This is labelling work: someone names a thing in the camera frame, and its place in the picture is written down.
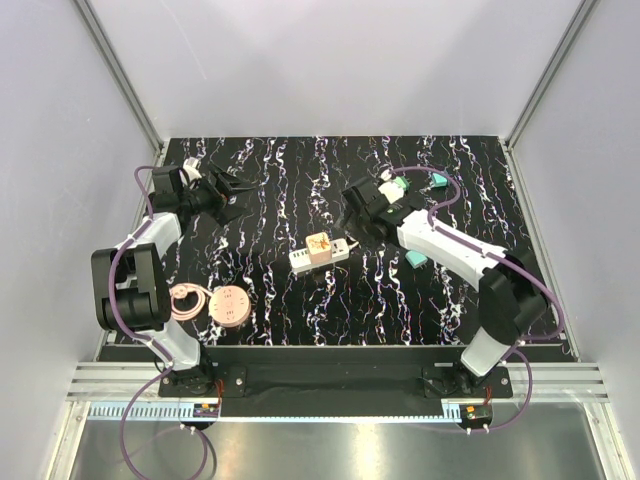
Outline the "green plug adapter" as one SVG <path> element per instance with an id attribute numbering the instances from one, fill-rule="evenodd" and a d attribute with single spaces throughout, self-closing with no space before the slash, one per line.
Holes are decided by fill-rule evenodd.
<path id="1" fill-rule="evenodd" d="M 408 192 L 410 189 L 410 182 L 405 178 L 398 176 L 394 179 L 394 182 L 403 189 L 404 192 Z"/>

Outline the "pink cube plug adapter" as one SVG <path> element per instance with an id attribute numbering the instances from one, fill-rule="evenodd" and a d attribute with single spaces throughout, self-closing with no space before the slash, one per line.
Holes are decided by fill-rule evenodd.
<path id="1" fill-rule="evenodd" d="M 307 236 L 305 244 L 312 265 L 328 262 L 332 258 L 332 245 L 326 232 Z"/>

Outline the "white power strip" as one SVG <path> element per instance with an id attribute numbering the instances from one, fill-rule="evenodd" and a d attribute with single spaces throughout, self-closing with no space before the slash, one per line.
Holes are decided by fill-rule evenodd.
<path id="1" fill-rule="evenodd" d="M 344 238 L 331 240 L 326 249 L 310 253 L 307 248 L 289 253 L 289 262 L 294 274 L 301 274 L 320 267 L 325 267 L 349 258 L 350 249 Z"/>

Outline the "pink round power socket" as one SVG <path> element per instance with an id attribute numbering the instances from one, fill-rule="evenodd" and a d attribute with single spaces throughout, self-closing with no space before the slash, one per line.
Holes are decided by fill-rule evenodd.
<path id="1" fill-rule="evenodd" d="M 235 328 L 244 324 L 249 318 L 251 301 L 247 292 L 238 286 L 220 287 L 213 292 L 208 310 L 216 325 Z"/>

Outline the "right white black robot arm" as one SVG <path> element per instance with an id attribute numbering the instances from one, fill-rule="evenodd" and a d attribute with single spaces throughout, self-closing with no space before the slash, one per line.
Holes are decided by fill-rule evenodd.
<path id="1" fill-rule="evenodd" d="M 402 177 L 364 178 L 342 192 L 340 225 L 362 244 L 387 243 L 426 256 L 465 280 L 478 294 L 479 329 L 461 354 L 454 384 L 476 396 L 489 372 L 549 307 L 535 259 L 470 237 L 443 223 L 408 193 Z"/>

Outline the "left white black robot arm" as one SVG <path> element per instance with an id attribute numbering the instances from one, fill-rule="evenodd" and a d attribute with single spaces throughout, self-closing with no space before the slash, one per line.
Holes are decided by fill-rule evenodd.
<path id="1" fill-rule="evenodd" d="M 169 383 L 203 396 L 215 386 L 215 366 L 175 319 L 161 259 L 193 218 L 204 214 L 224 226 L 240 217 L 244 210 L 232 200 L 254 187 L 217 165 L 199 171 L 195 161 L 150 172 L 141 224 L 117 246 L 91 256 L 96 317 L 103 330 L 120 332 L 153 352 Z"/>

